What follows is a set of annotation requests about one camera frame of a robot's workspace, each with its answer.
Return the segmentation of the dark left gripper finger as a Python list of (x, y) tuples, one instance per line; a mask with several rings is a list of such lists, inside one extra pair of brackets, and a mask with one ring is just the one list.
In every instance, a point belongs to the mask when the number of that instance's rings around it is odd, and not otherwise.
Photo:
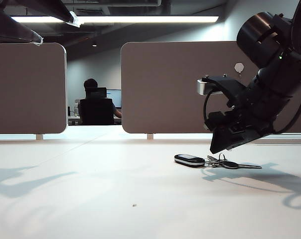
[(33, 43), (41, 45), (43, 38), (4, 12), (0, 4), (0, 43)]
[(17, 0), (16, 2), (47, 16), (62, 20), (69, 25), (75, 27), (81, 25), (78, 16), (73, 11), (69, 11), (61, 0)]

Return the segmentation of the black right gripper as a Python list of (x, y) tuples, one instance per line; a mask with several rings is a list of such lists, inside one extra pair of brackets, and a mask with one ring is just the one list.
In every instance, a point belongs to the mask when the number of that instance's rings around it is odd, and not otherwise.
[(291, 124), (276, 130), (274, 122), (291, 100), (290, 97), (267, 96), (258, 102), (244, 102), (236, 96), (227, 97), (226, 112), (210, 112), (207, 116), (207, 129), (213, 133), (210, 151), (215, 154), (223, 150), (232, 151), (263, 136), (287, 132)]

